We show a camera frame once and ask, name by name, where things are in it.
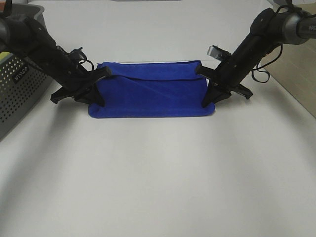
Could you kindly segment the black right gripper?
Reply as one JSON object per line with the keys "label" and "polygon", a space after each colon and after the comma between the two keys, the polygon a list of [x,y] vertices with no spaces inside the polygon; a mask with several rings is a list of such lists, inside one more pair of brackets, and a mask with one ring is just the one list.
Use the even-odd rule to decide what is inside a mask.
{"label": "black right gripper", "polygon": [[210,79],[201,106],[205,108],[210,103],[216,104],[228,99],[232,91],[250,99],[253,95],[252,91],[240,83],[252,68],[253,53],[234,53],[228,60],[221,62],[216,69],[198,65],[195,72]]}

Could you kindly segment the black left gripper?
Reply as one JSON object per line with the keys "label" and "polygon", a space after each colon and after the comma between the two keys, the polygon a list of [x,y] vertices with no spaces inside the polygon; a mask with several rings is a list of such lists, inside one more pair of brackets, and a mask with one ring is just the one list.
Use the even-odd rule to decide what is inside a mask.
{"label": "black left gripper", "polygon": [[88,105],[94,103],[101,107],[105,106],[105,100],[96,83],[98,80],[108,78],[111,75],[109,67],[93,68],[88,71],[81,62],[72,62],[59,46],[41,46],[40,49],[42,54],[41,68],[61,85],[61,88],[51,95],[51,102],[57,104],[60,100],[71,97],[79,103]]}

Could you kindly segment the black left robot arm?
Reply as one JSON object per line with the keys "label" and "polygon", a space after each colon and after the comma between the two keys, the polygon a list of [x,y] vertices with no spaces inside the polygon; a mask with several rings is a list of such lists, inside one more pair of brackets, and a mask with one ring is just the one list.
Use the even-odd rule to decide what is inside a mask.
{"label": "black left robot arm", "polygon": [[58,103],[65,98],[76,102],[105,106],[97,88],[100,79],[111,76],[109,67],[88,71],[83,63],[91,63],[82,48],[66,52],[56,44],[46,28],[37,20],[18,15],[0,19],[0,43],[20,59],[28,58],[32,66],[61,85],[50,100]]}

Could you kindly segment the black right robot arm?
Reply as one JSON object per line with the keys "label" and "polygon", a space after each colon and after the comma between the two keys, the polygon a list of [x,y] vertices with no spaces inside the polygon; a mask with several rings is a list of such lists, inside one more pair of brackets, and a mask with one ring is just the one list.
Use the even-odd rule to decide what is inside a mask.
{"label": "black right robot arm", "polygon": [[228,99],[232,92],[249,99],[253,93],[241,82],[248,74],[261,69],[259,63],[266,55],[285,44],[301,45],[315,37],[316,16],[293,5],[290,0],[277,11],[272,8],[263,10],[233,53],[216,45],[209,47],[208,55],[220,61],[215,69],[203,65],[196,67],[198,75],[209,79],[202,107]]}

